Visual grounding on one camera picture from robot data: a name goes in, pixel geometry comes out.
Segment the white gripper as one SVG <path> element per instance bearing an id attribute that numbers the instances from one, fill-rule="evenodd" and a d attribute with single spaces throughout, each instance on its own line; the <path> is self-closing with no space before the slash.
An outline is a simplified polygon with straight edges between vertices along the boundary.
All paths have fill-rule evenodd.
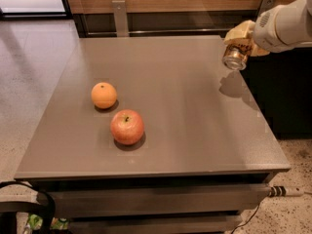
<path id="1" fill-rule="evenodd" d="M 255 22 L 252 20 L 243 21 L 226 33 L 223 40 L 224 44 L 251 46 L 251 57 L 263 57 L 270 53 L 291 50 L 293 47 L 280 39 L 276 29 L 276 18 L 283 9 L 284 6 L 279 5 L 263 12 Z"/>

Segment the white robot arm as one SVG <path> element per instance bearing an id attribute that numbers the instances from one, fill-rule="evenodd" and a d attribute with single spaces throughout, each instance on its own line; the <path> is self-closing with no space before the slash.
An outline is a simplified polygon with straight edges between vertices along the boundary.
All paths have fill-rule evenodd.
<path id="1" fill-rule="evenodd" d="M 312 41 L 312 0 L 295 0 L 263 12 L 256 21 L 232 28 L 224 44 L 240 47 L 250 56 L 281 53 Z"/>

